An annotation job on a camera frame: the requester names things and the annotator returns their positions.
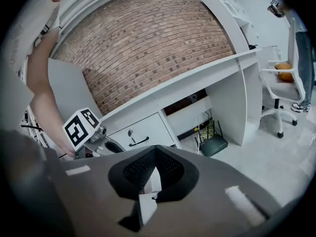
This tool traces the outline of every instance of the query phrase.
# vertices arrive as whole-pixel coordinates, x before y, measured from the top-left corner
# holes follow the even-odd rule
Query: white office chair
[[[296,116],[292,111],[286,111],[279,108],[279,101],[284,100],[288,102],[302,102],[305,99],[305,90],[303,88],[302,80],[298,75],[298,51],[295,40],[295,20],[291,20],[289,28],[289,41],[288,41],[288,60],[287,61],[268,61],[268,69],[260,70],[260,78],[267,88],[269,94],[275,99],[274,109],[269,109],[262,112],[261,117],[266,115],[275,115],[278,123],[279,138],[283,137],[283,125],[281,114],[289,116],[293,119],[292,124],[297,125]],[[290,70],[277,70],[275,65],[287,62],[292,65]],[[284,82],[278,79],[279,73],[291,73],[294,79],[293,83]]]

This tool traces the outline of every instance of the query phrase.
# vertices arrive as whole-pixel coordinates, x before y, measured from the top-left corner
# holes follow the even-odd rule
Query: person
[[[1,64],[19,73],[28,57],[26,85],[34,94],[30,103],[32,112],[61,153],[74,157],[48,80],[48,58],[59,35],[59,2],[28,0],[7,32],[0,58]]]
[[[296,43],[299,56],[298,73],[305,90],[304,101],[301,103],[292,104],[291,109],[298,113],[307,113],[311,107],[311,98],[315,82],[312,42],[310,40],[307,28],[297,12],[290,8],[284,2],[284,0],[277,1],[280,4],[277,7],[278,11],[285,15],[289,21],[291,21],[291,18],[295,19]],[[275,14],[275,12],[273,12],[270,7],[268,7],[268,10]]]

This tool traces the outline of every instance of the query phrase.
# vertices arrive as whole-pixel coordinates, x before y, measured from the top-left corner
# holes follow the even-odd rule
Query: sneaker
[[[292,104],[291,109],[296,113],[307,113],[310,110],[311,105],[309,104],[307,107],[301,106],[298,103]]]

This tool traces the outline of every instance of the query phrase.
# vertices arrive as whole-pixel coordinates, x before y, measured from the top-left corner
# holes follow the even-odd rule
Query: drawer handle
[[[140,142],[138,142],[138,143],[135,143],[135,144],[129,144],[129,146],[130,146],[130,147],[134,147],[134,146],[136,146],[136,145],[138,145],[138,144],[141,144],[141,143],[143,143],[143,142],[145,142],[145,141],[148,141],[148,140],[149,140],[149,137],[147,136],[145,140],[142,140],[142,141],[140,141]]]

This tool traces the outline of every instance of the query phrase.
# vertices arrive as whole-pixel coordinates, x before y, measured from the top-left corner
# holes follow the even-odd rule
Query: orange cushion
[[[292,65],[288,63],[279,63],[275,65],[275,68],[280,69],[280,70],[292,69]],[[279,73],[278,78],[285,82],[294,82],[294,79],[291,73]]]

